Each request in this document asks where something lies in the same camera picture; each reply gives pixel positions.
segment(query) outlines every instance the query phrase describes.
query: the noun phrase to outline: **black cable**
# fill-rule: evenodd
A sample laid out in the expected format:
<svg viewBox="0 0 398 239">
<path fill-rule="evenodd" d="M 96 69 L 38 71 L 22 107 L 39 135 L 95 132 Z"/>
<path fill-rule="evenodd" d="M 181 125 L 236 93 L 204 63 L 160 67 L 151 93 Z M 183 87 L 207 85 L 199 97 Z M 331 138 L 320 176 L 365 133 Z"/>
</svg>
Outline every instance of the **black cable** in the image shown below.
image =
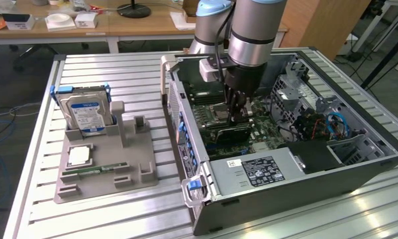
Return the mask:
<svg viewBox="0 0 398 239">
<path fill-rule="evenodd" d="M 144 48 L 145 44 L 147 44 L 147 40 L 145 40 L 144 43 L 141 44 L 140 48 L 136 50 L 137 52 L 141 50 L 141 48 Z"/>
<path fill-rule="evenodd" d="M 339 63 L 339 64 L 341 64 L 341 65 L 348 65 L 353 70 L 356 70 L 356 68 L 351 65 L 351 63 L 348 63 L 348 62 L 341 62 L 341 61 L 339 61 L 337 59 L 335 59 L 335 61 L 337 61 L 336 63 Z M 359 76 L 359 79 L 361 80 L 361 82 L 365 82 L 365 80 L 364 80 L 364 78 L 360 76 L 359 72 L 357 72 L 357 76 Z M 380 99 L 379 99 L 379 97 L 377 97 L 377 94 L 375 94 L 375 92 L 373 92 L 372 90 L 371 90 L 371 93 L 372 93 L 375 99 L 376 99 L 379 102 L 381 102 Z"/>
<path fill-rule="evenodd" d="M 293 134 L 293 130 L 292 130 L 292 128 L 293 128 L 293 125 L 289 126 L 289 129 L 291 129 L 291 133 L 292 133 L 292 142 L 295 142 L 295 134 Z"/>
<path fill-rule="evenodd" d="M 14 124 L 14 122 L 16 120 L 18 113 L 16 113 L 16 109 L 14 107 L 10 107 L 10 106 L 3 106 L 3 107 L 0 107 L 0 109 L 11 109 L 11 110 L 14 110 L 12 111 L 14 112 L 14 118 L 11 120 L 11 123 L 8 123 L 7 126 L 0 130 L 0 134 L 2 134 L 11 127 L 11 125 Z"/>
<path fill-rule="evenodd" d="M 367 45 L 367 47 L 373 43 L 373 41 L 376 40 L 377 36 L 385 31 L 385 29 L 376 35 L 375 39 L 373 39 L 372 42 Z M 396 28 L 393 27 L 392 30 L 389 31 L 389 33 L 387 34 L 387 36 L 381 39 L 380 43 L 375 46 L 375 48 L 380 46 L 380 44 L 384 42 L 385 38 L 389 36 L 389 34 L 393 32 L 395 29 L 396 29 Z M 361 66 L 364 65 L 365 61 L 368 60 L 368 58 L 369 58 L 369 56 L 371 56 L 372 54 L 373 54 L 373 50 L 371 50 L 371 53 L 369 53 L 369 54 L 367 55 L 367 57 L 364 58 L 364 61 L 361 62 L 361 64 L 360 64 L 357 70 L 352 73 L 351 77 L 352 77 L 352 76 L 356 74 L 356 72 L 360 70 Z"/>
<path fill-rule="evenodd" d="M 284 131 L 288 131 L 289 133 L 292 133 L 292 134 L 296 135 L 296 136 L 300 136 L 299 133 L 296 133 L 296 132 L 293 132 L 292 130 L 284 128 L 283 126 L 277 126 L 277 128 L 279 128 L 279 129 L 283 129 Z"/>
<path fill-rule="evenodd" d="M 272 113 L 272 110 L 273 110 L 273 99 L 275 99 L 273 95 L 271 95 L 271 110 L 269 110 L 271 116 L 273 116 L 273 113 Z"/>
<path fill-rule="evenodd" d="M 221 27 L 217 31 L 217 36 L 215 38 L 215 57 L 216 57 L 216 61 L 217 61 L 217 68 L 219 68 L 219 81 L 224 81 L 224 74 L 223 74 L 223 68 L 221 68 L 221 63 L 220 63 L 220 52 L 219 52 L 219 37 L 220 37 L 220 34 L 223 32 L 223 29 L 224 29 L 224 26 L 227 25 L 227 22 L 228 20 L 231 19 L 232 15 L 233 15 L 233 12 L 235 12 L 235 7 L 236 7 L 236 3 L 233 4 L 233 7 L 231 9 L 231 12 L 221 24 Z"/>
<path fill-rule="evenodd" d="M 120 41 L 120 42 L 123 42 L 124 44 L 132 44 L 135 41 L 129 41 L 129 42 L 127 42 L 127 41 Z"/>
<path fill-rule="evenodd" d="M 393 70 L 393 68 L 396 68 L 396 66 L 398 65 L 398 62 L 389 68 L 389 70 L 381 75 L 381 77 L 377 79 L 377 81 L 375 81 L 375 83 L 368 86 L 367 91 L 371 90 L 371 88 L 377 84 L 377 82 L 380 82 L 380 80 L 384 78 L 384 76 Z"/>
<path fill-rule="evenodd" d="M 389 26 L 387 26 L 387 27 L 384 28 L 384 30 L 380 31 L 380 32 L 377 33 L 377 35 L 375 36 L 373 40 L 367 44 L 365 49 L 364 49 L 364 54 L 365 54 L 365 52 L 367 52 L 367 48 L 372 45 L 372 43 L 373 43 L 373 42 L 376 41 L 376 39 L 379 38 L 380 34 L 381 34 L 383 32 L 385 32 L 385 30 L 387 30 L 388 28 L 389 28 Z M 361 66 L 364 65 L 365 61 L 369 59 L 369 57 L 371 57 L 372 54 L 373 54 L 373 50 L 371 49 L 369 54 L 364 57 L 364 61 L 361 62 L 359 68 L 357 68 L 357 69 L 355 70 L 355 72 L 352 73 L 351 77 L 359 72 Z"/>
</svg>

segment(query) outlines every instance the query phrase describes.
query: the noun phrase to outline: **warning label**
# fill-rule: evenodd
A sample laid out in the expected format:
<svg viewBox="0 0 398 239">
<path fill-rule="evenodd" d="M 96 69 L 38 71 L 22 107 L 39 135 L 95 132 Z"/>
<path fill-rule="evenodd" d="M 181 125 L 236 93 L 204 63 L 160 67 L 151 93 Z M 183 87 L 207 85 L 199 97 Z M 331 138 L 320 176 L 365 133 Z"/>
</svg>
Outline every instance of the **warning label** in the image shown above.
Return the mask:
<svg viewBox="0 0 398 239">
<path fill-rule="evenodd" d="M 241 163 L 255 187 L 285 180 L 273 157 L 265 157 Z"/>
</svg>

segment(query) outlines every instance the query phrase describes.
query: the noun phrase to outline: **sticker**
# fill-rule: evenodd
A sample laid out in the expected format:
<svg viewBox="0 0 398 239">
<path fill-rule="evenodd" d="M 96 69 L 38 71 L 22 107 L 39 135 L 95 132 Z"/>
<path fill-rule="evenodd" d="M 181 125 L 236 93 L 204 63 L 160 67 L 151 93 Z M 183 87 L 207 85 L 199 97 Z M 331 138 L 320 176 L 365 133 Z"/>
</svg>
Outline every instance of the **sticker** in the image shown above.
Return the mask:
<svg viewBox="0 0 398 239">
<path fill-rule="evenodd" d="M 241 159 L 229 160 L 227 164 L 229 168 L 241 166 Z"/>
<path fill-rule="evenodd" d="M 88 32 L 88 33 L 86 33 L 86 35 L 88 35 L 88 36 L 94 36 L 94 35 L 107 35 L 107 33 L 106 33 L 106 32 Z"/>
<path fill-rule="evenodd" d="M 285 180 L 272 156 L 245 161 L 241 164 L 255 187 Z"/>
<path fill-rule="evenodd" d="M 104 130 L 106 122 L 102 114 L 98 113 L 100 110 L 98 102 L 72 104 L 71 108 L 80 130 L 84 132 L 98 132 Z"/>
</svg>

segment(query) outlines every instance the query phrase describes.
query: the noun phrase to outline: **blue cable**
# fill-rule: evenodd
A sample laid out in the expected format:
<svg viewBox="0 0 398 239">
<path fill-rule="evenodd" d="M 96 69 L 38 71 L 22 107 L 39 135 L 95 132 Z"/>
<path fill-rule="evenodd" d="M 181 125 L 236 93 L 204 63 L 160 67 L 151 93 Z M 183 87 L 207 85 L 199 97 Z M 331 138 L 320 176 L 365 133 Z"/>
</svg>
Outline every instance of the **blue cable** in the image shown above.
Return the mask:
<svg viewBox="0 0 398 239">
<path fill-rule="evenodd" d="M 12 129 L 10 131 L 10 133 L 7 134 L 7 136 L 4 136 L 2 139 L 0 139 L 0 142 L 3 142 L 12 134 L 14 134 L 14 131 L 15 131 L 15 123 L 11 122 L 11 121 L 7 121 L 7 120 L 0 120 L 0 123 L 10 123 L 12 125 Z"/>
<path fill-rule="evenodd" d="M 328 129 L 329 129 L 329 132 L 333 133 L 333 134 L 336 133 L 335 130 L 332 129 L 332 127 L 331 127 L 331 121 L 329 121 L 329 117 L 331 116 L 336 116 L 336 117 L 339 117 L 341 119 L 341 121 L 344 123 L 344 127 L 345 127 L 347 136 L 349 136 L 351 135 L 351 128 L 348 127 L 348 123 L 347 123 L 344 115 L 341 113 L 339 113 L 339 112 L 332 112 L 332 113 L 328 114 L 328 117 L 327 117 L 327 126 L 328 126 Z"/>
<path fill-rule="evenodd" d="M 2 167 L 3 167 L 4 178 L 6 178 L 7 184 L 8 184 L 8 188 L 7 188 L 6 194 L 0 198 L 0 203 L 2 203 L 3 201 L 7 200 L 7 198 L 10 196 L 10 193 L 11 193 L 11 180 L 10 180 L 10 175 L 8 175 L 8 171 L 7 171 L 7 166 L 6 166 L 6 163 L 3 162 L 2 158 L 0 158 L 0 164 L 2 164 Z"/>
</svg>

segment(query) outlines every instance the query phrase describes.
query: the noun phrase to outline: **wooden cabinet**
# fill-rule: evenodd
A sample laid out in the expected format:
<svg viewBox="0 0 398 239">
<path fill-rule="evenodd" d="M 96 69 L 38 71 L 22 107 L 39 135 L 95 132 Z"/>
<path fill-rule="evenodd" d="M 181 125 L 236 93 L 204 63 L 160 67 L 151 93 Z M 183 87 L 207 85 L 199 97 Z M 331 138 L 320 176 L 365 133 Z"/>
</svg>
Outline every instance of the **wooden cabinet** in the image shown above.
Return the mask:
<svg viewBox="0 0 398 239">
<path fill-rule="evenodd" d="M 281 47 L 315 46 L 333 60 L 371 0 L 288 0 Z"/>
</svg>

